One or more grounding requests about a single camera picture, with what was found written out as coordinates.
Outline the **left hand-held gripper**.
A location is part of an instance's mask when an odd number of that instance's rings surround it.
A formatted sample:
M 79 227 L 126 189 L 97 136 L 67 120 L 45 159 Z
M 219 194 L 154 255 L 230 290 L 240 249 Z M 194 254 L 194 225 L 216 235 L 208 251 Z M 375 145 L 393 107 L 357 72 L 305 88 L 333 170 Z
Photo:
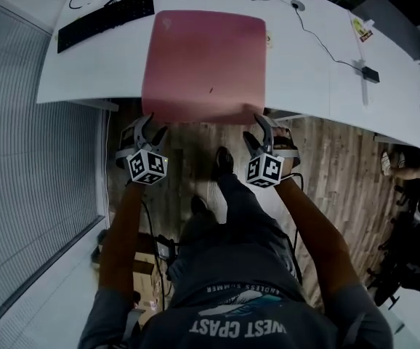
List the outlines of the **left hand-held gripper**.
M 116 166 L 129 173 L 130 180 L 143 185 L 153 185 L 167 175 L 168 159 L 161 154 L 168 127 L 160 128 L 152 141 L 145 137 L 145 127 L 153 119 L 148 114 L 133 121 L 134 144 L 116 151 Z

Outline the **person's left hand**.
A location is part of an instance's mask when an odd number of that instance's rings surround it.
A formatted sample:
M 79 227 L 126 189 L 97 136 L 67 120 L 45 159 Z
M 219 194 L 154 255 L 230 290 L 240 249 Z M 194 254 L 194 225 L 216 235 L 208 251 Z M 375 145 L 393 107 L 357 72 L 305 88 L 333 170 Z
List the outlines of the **person's left hand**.
M 134 127 L 128 126 L 121 132 L 119 150 L 128 148 L 134 144 Z

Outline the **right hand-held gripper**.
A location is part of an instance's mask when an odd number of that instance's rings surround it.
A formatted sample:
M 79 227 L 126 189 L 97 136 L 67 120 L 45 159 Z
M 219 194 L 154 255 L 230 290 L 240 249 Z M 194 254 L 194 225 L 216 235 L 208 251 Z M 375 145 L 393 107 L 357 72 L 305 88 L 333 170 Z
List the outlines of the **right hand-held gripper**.
M 286 159 L 293 160 L 293 167 L 300 164 L 297 149 L 273 150 L 272 126 L 266 116 L 254 114 L 256 123 L 264 132 L 263 141 L 259 141 L 250 132 L 243 132 L 243 140 L 249 151 L 251 160 L 246 170 L 246 182 L 259 188 L 268 188 L 279 184 L 287 178 L 283 174 L 283 163 Z

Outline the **person's right hand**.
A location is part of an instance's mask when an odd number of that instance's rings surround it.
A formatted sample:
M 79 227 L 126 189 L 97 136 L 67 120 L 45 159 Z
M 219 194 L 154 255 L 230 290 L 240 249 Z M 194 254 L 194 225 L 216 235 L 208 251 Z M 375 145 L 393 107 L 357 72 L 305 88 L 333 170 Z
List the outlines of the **person's right hand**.
M 275 150 L 296 150 L 291 130 L 287 127 L 274 127 L 273 133 L 273 148 Z

